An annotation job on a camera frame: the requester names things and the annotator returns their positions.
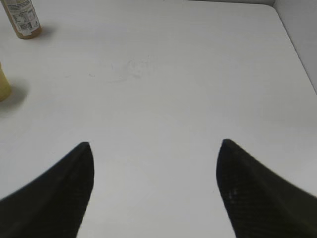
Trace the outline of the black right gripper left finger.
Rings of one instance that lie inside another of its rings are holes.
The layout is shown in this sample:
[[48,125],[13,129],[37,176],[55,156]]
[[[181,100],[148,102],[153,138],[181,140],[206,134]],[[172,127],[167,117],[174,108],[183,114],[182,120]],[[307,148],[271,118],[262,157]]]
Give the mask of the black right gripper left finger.
[[94,186],[88,142],[0,201],[2,238],[75,238]]

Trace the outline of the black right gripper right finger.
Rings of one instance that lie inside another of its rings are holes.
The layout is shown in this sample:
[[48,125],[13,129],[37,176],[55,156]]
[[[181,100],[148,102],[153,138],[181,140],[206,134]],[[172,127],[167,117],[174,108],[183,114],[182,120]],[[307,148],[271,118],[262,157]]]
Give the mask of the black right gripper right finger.
[[317,198],[274,173],[233,140],[222,141],[216,181],[237,238],[317,236]]

